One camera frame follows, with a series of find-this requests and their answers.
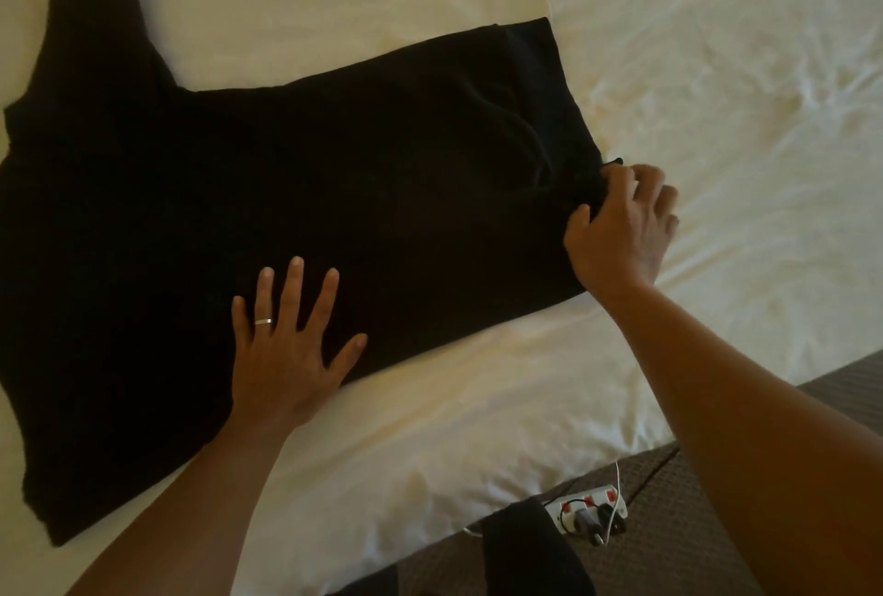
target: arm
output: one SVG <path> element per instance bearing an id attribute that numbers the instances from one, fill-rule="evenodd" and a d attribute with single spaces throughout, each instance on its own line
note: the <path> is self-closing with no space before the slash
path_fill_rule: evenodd
<path id="1" fill-rule="evenodd" d="M 631 346 L 703 489 L 770 593 L 883 585 L 883 439 L 776 378 L 653 283 L 677 192 L 651 166 L 610 166 L 609 197 L 565 245 Z"/>
<path id="2" fill-rule="evenodd" d="M 295 257 L 278 325 L 252 330 L 233 300 L 233 411 L 215 439 L 132 522 L 68 591 L 69 596 L 229 594 L 260 492 L 285 439 L 334 393 L 367 338 L 354 337 L 325 369 L 321 338 L 337 293 L 328 271 L 303 331 L 297 331 L 303 261 Z M 254 315 L 273 314 L 273 272 L 261 272 Z"/>

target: hand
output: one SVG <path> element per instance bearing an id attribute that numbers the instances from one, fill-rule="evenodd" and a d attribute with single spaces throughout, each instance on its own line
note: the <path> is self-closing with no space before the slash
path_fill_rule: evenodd
<path id="1" fill-rule="evenodd" d="M 294 257 L 281 293 L 278 324 L 257 324 L 252 328 L 246 301 L 233 299 L 233 331 L 236 334 L 236 362 L 233 365 L 233 411 L 228 424 L 248 432 L 275 435 L 282 440 L 308 422 L 340 387 L 367 343 L 367 336 L 354 336 L 335 356 L 328 368 L 322 363 L 321 344 L 334 299 L 339 275 L 332 268 L 325 275 L 322 291 L 303 331 L 298 331 L 300 288 L 304 262 Z M 258 276 L 254 301 L 255 321 L 273 316 L 273 269 Z"/>
<path id="2" fill-rule="evenodd" d="M 579 281 L 604 303 L 623 288 L 653 286 L 679 221 L 677 189 L 656 166 L 610 164 L 602 175 L 607 200 L 594 222 L 586 205 L 570 215 L 564 247 Z"/>

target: bed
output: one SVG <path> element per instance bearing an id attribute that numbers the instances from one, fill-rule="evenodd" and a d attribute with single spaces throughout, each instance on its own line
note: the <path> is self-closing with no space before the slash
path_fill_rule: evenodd
<path id="1" fill-rule="evenodd" d="M 278 85 L 488 23 L 549 17 L 609 159 L 664 166 L 659 286 L 799 383 L 883 346 L 883 0 L 143 0 L 192 89 Z M 46 0 L 0 0 L 0 104 Z M 557 482 L 671 439 L 583 295 L 359 380 L 288 441 L 237 594 L 323 593 Z M 58 549 L 21 501 L 0 398 L 0 573 L 59 593 L 168 484 Z M 630 483 L 625 481 L 627 492 Z"/>

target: power strip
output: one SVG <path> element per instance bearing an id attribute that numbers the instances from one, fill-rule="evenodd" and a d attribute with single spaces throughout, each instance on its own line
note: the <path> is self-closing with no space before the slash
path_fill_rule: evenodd
<path id="1" fill-rule="evenodd" d="M 600 506 L 609 506 L 621 518 L 627 519 L 629 511 L 625 506 L 625 500 L 619 496 L 616 487 L 607 485 L 606 487 L 598 487 L 585 492 L 569 493 L 555 501 L 546 503 L 546 512 L 552 517 L 558 533 L 562 535 L 578 535 L 574 526 L 577 512 L 586 510 L 594 524 L 600 525 L 603 529 L 607 529 L 609 516 L 602 519 L 598 514 Z M 610 534 L 616 535 L 624 531 L 624 524 L 616 524 L 616 530 L 611 529 Z"/>

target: person's right arm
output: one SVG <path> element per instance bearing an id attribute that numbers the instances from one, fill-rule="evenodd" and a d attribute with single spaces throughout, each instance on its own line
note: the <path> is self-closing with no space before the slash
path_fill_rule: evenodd
<path id="1" fill-rule="evenodd" d="M 622 330 L 735 546 L 770 593 L 883 588 L 883 439 L 775 377 L 654 288 L 677 191 L 608 166 L 564 244 Z"/>

